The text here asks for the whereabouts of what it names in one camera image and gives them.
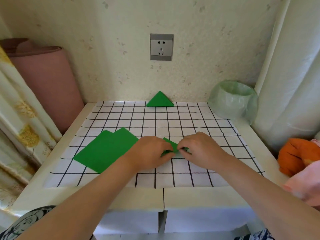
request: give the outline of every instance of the green plastic bag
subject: green plastic bag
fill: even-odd
[[[244,117],[251,125],[257,116],[258,95],[245,84],[224,80],[211,90],[208,105],[221,118],[236,120]]]

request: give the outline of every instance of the pink fabric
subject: pink fabric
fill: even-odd
[[[312,139],[311,142],[313,142],[313,143],[316,144],[318,147],[320,147],[320,141],[318,141],[317,139]]]
[[[283,188],[310,206],[320,206],[320,161],[291,177]]]
[[[39,48],[29,39],[1,40],[0,45],[63,134],[84,107],[65,51]]]

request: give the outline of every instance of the rolled mat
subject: rolled mat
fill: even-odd
[[[84,103],[64,49],[40,48],[27,38],[0,40],[0,45],[59,131],[65,133]]]

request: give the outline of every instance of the electrical outlet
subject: electrical outlet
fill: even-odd
[[[150,60],[172,60],[173,34],[150,34]]]

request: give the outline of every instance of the white table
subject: white table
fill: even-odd
[[[94,105],[86,104],[18,197],[12,206],[15,214],[23,215],[41,206],[58,205],[80,188],[44,188],[43,183]],[[235,126],[266,172],[265,176],[278,185],[283,184],[287,177],[278,171],[276,160],[251,127],[245,121],[238,121]],[[164,210],[168,211],[166,232],[232,230],[255,217],[247,203],[230,186],[164,189],[125,187],[111,204],[95,233],[156,233],[158,212]]]

